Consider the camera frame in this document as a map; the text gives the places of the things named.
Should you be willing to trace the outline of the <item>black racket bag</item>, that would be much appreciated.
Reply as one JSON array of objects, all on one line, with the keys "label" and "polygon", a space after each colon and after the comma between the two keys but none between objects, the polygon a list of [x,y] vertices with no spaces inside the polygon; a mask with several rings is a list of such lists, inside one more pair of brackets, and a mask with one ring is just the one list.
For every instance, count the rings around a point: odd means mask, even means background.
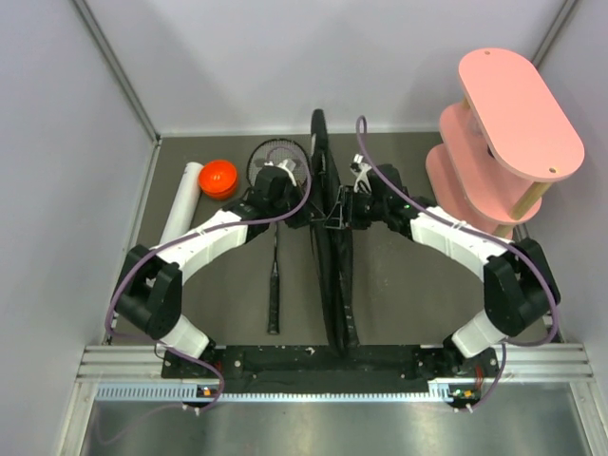
[{"label": "black racket bag", "polygon": [[317,271],[323,321],[333,354],[345,357],[359,339],[352,309],[352,232],[326,226],[338,201],[341,181],[330,147],[324,111],[317,108],[311,118],[311,172],[314,221],[311,244]]}]

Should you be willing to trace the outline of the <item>white shuttlecock tube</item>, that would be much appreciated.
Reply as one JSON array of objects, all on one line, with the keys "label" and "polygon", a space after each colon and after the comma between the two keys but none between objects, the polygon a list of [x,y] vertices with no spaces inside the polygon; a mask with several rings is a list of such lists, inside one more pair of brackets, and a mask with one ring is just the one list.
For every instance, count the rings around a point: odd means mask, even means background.
[{"label": "white shuttlecock tube", "polygon": [[200,199],[198,182],[203,165],[190,161],[181,175],[180,184],[161,233],[160,244],[183,236],[189,229]]}]

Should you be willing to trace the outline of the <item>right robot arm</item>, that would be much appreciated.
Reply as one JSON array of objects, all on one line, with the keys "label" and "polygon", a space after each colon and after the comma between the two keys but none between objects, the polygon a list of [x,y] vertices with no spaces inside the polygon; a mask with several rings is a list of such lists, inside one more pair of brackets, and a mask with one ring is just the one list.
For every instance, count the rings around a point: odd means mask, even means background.
[{"label": "right robot arm", "polygon": [[357,155],[350,169],[355,181],[340,188],[327,227],[366,230],[382,222],[460,264],[483,284],[482,310],[443,343],[450,373],[468,374],[480,353],[519,335],[559,305],[557,283],[537,241],[489,235],[438,205],[412,199],[390,164],[372,167]]}]

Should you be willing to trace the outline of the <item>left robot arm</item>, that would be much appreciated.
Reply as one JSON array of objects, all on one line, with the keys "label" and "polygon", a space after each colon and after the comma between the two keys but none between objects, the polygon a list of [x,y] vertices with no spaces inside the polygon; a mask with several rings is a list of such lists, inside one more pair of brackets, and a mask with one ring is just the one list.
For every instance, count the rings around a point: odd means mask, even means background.
[{"label": "left robot arm", "polygon": [[306,204],[313,177],[298,182],[294,162],[269,162],[238,199],[221,207],[203,224],[152,249],[142,245],[127,254],[109,315],[118,314],[142,333],[182,356],[193,375],[209,374],[216,363],[214,342],[182,313],[182,287],[199,270],[226,252],[250,242],[272,223],[291,227],[307,222]]}]

